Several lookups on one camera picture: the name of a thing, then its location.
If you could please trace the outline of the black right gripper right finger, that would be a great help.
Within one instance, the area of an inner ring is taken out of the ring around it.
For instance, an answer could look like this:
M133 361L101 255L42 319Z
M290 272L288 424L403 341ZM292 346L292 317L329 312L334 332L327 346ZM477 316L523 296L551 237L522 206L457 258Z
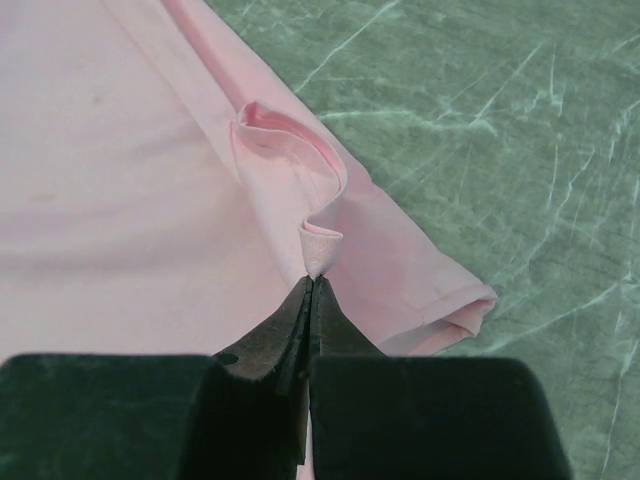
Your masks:
M318 479L568 479L542 385L523 362L383 354L329 281L310 304Z

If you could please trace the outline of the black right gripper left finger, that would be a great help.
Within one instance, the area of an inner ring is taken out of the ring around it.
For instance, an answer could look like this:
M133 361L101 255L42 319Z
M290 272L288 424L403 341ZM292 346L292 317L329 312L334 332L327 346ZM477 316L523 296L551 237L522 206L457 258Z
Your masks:
M309 309L211 355L29 353L1 367L5 479L292 479L305 460Z

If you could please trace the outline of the pink t-shirt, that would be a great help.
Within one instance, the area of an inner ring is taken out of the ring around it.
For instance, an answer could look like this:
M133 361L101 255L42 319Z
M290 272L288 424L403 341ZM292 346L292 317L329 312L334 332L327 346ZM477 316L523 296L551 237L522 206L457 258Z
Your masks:
M303 278L396 357L496 299L205 3L2 3L1 367L211 356Z

